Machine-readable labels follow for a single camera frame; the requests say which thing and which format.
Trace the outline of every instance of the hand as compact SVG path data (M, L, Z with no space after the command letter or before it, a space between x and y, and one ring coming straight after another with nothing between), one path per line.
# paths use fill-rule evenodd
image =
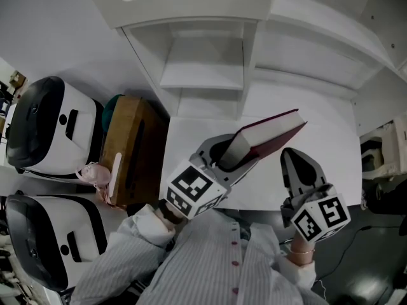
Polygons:
M289 253L287 259L297 266L304 266L312 262L312 257L314 256L315 243L309 243L303 239L299 232L295 232L293 241L291 242L291 251L294 253Z

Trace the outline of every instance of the green object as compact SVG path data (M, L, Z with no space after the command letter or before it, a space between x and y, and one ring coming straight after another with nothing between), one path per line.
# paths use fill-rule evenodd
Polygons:
M116 107L117 100L119 99L120 96L124 95L116 95L114 96L109 102L107 102L106 106L104 107L103 113L102 113L102 128L103 131L107 133L109 131L109 125L110 121L112 120L114 108Z

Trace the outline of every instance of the book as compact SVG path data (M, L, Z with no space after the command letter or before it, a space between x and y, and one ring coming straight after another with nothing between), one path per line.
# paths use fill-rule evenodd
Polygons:
M284 146L306 123L298 109L293 109L244 126L231 139L218 166L231 170L255 157L265 158Z

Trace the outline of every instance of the sleeve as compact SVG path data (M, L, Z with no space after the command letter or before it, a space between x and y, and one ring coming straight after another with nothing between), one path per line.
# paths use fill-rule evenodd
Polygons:
M277 264L279 272L293 285L311 289L317 276L315 273L314 261L306 266L299 267L287 260L287 258L282 254L279 254L277 256Z
M90 264L71 297L71 305L100 304L120 295L134 280L154 272L174 236L146 205L126 218L109 237L107 250Z

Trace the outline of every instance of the machine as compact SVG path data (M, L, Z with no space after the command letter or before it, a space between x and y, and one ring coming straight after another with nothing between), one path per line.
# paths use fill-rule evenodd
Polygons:
M103 107L58 77L46 77L21 96L7 134L11 166L40 176L76 179L98 161Z
M126 217L126 211L109 207L94 194L17 194L6 200L8 230L21 266L56 292L77 284Z

